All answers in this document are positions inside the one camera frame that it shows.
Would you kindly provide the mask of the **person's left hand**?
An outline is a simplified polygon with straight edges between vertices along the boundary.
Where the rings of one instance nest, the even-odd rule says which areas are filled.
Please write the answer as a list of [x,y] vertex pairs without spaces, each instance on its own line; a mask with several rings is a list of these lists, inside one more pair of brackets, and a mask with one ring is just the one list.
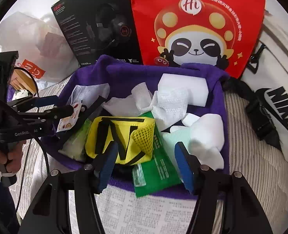
[[22,147],[25,144],[26,141],[18,142],[7,155],[0,151],[0,164],[6,165],[8,172],[17,173],[20,170],[23,156]]

